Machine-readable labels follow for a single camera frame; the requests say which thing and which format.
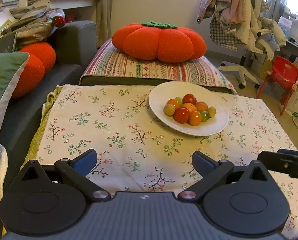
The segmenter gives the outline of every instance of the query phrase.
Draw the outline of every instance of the orange plush toy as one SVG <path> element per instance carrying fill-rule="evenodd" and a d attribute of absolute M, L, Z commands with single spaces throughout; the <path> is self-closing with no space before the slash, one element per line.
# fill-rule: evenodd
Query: orange plush toy
<path fill-rule="evenodd" d="M 171 63 L 197 59 L 207 51 L 197 32 L 157 22 L 127 25 L 115 32 L 112 43 L 129 56 Z"/>
<path fill-rule="evenodd" d="M 54 49 L 46 42 L 30 44 L 23 47 L 19 51 L 34 54 L 37 58 L 39 58 L 44 65 L 46 74 L 52 69 L 56 62 L 56 53 Z"/>
<path fill-rule="evenodd" d="M 20 75 L 12 98 L 20 98 L 32 91 L 55 64 L 56 53 L 46 42 L 27 45 L 19 51 L 28 52 L 29 60 Z"/>

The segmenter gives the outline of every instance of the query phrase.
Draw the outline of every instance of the gray sofa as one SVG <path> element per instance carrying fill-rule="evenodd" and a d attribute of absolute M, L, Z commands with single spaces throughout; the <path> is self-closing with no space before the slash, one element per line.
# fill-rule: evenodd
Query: gray sofa
<path fill-rule="evenodd" d="M 47 40 L 56 51 L 56 64 L 32 92 L 9 102 L 0 131 L 0 144 L 8 155 L 4 191 L 25 160 L 40 125 L 42 105 L 48 93 L 57 85 L 78 85 L 83 71 L 97 52 L 95 40 L 96 25 L 91 21 L 72 22 L 58 28 Z"/>

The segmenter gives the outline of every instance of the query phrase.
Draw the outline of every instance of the chair wheel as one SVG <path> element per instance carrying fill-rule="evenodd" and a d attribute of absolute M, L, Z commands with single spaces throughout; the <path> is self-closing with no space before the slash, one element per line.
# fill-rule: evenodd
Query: chair wheel
<path fill-rule="evenodd" d="M 240 84 L 238 85 L 238 87 L 239 87 L 240 89 L 244 89 L 244 88 L 245 88 L 245 85 L 242 84 L 242 83 L 240 83 Z"/>

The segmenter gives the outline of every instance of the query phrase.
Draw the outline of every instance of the orange cherry tomato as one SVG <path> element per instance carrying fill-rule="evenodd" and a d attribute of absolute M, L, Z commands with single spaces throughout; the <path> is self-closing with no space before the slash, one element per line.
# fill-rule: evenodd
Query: orange cherry tomato
<path fill-rule="evenodd" d="M 197 111 L 199 111 L 199 112 L 207 111 L 208 105 L 203 101 L 199 101 L 196 103 L 196 108 L 197 108 Z"/>
<path fill-rule="evenodd" d="M 196 104 L 197 100 L 193 94 L 186 94 L 183 99 L 183 103 L 191 103 L 191 104 Z"/>
<path fill-rule="evenodd" d="M 186 123 L 189 120 L 190 111 L 185 107 L 179 107 L 176 109 L 173 118 L 178 123 Z"/>
<path fill-rule="evenodd" d="M 196 109 L 196 106 L 195 106 L 194 104 L 191 104 L 191 103 L 184 103 L 184 104 L 182 105 L 182 107 L 187 108 L 187 109 L 190 111 L 190 113 L 192 113 L 192 112 L 194 112 L 194 111 L 197 110 L 197 109 Z"/>
<path fill-rule="evenodd" d="M 177 99 L 169 99 L 167 104 L 171 104 L 175 107 L 175 109 L 180 107 L 179 101 Z"/>
<path fill-rule="evenodd" d="M 189 117 L 189 124 L 197 126 L 201 123 L 201 114 L 198 111 L 193 111 Z"/>

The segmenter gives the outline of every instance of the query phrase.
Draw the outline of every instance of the red plastic chair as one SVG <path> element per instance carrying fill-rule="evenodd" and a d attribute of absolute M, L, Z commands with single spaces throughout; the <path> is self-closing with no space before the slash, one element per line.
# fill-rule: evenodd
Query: red plastic chair
<path fill-rule="evenodd" d="M 284 113 L 285 107 L 288 104 L 288 100 L 292 94 L 292 91 L 295 91 L 296 87 L 294 85 L 297 82 L 297 79 L 298 79 L 298 68 L 289 60 L 280 56 L 276 56 L 276 60 L 273 63 L 273 70 L 271 72 L 267 72 L 266 79 L 264 80 L 262 86 L 260 87 L 259 93 L 257 94 L 257 98 L 260 97 L 267 81 L 273 80 L 274 82 L 277 82 L 278 84 L 280 84 L 282 87 L 284 87 L 287 90 L 287 92 L 283 97 L 283 109 L 280 113 L 280 115 L 282 116 Z"/>

